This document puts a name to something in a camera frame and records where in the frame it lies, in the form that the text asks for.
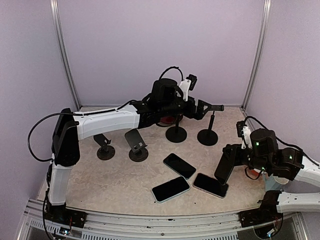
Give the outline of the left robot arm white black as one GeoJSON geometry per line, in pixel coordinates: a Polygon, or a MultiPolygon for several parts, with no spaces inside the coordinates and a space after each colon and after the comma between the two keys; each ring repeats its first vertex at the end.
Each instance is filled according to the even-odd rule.
{"type": "Polygon", "coordinates": [[[56,113],[58,120],[52,136],[52,157],[48,159],[47,212],[61,223],[70,218],[70,211],[66,208],[67,184],[73,166],[80,159],[80,140],[93,137],[100,146],[98,158],[109,160],[115,155],[115,149],[104,134],[129,130],[129,157],[134,162],[142,162],[149,153],[140,139],[139,129],[158,124],[165,117],[201,120],[209,111],[223,111],[223,105],[212,105],[189,96],[196,82],[194,75],[183,78],[181,83],[160,78],[142,100],[130,100],[120,107],[98,111],[72,112],[65,108],[56,113]]]}

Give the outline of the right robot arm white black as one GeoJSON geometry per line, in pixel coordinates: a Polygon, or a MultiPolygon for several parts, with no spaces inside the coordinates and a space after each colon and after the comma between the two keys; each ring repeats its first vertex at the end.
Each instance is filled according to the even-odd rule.
{"type": "MultiPolygon", "coordinates": [[[[236,166],[256,169],[268,176],[289,181],[299,181],[319,187],[320,164],[308,160],[297,147],[280,149],[276,134],[272,130],[259,128],[251,131],[248,126],[238,130],[241,144],[228,144],[222,150],[222,156],[214,176],[220,184],[225,185],[236,166]]],[[[256,218],[266,222],[275,213],[285,212],[318,212],[320,194],[288,193],[269,190],[265,193],[256,218]]]]}

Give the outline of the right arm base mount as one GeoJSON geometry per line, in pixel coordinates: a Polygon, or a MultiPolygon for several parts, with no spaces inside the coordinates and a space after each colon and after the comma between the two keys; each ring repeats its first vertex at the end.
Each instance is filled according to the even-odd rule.
{"type": "Polygon", "coordinates": [[[238,215],[241,227],[251,227],[283,218],[283,214],[277,210],[281,193],[280,190],[269,190],[264,194],[258,208],[240,211],[238,215]]]}

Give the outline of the black pole stand clamp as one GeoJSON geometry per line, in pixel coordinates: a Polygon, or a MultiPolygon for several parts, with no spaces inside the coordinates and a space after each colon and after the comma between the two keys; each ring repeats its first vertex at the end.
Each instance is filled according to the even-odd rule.
{"type": "Polygon", "coordinates": [[[218,135],[213,131],[214,120],[215,111],[212,111],[208,128],[200,130],[197,134],[198,142],[204,146],[213,146],[218,142],[218,135]]]}

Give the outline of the phone black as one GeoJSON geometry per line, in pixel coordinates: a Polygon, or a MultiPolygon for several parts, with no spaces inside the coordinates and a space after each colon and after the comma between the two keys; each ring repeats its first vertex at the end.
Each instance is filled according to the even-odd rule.
{"type": "Polygon", "coordinates": [[[237,145],[227,145],[222,149],[222,156],[214,172],[214,177],[221,185],[226,185],[234,169],[237,155],[237,145]]]}

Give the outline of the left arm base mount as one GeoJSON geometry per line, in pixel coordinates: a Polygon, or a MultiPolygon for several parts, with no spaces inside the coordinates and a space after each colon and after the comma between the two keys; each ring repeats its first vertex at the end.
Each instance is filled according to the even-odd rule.
{"type": "Polygon", "coordinates": [[[83,229],[86,222],[87,213],[69,208],[53,209],[47,210],[44,213],[44,218],[54,223],[83,229]]]}

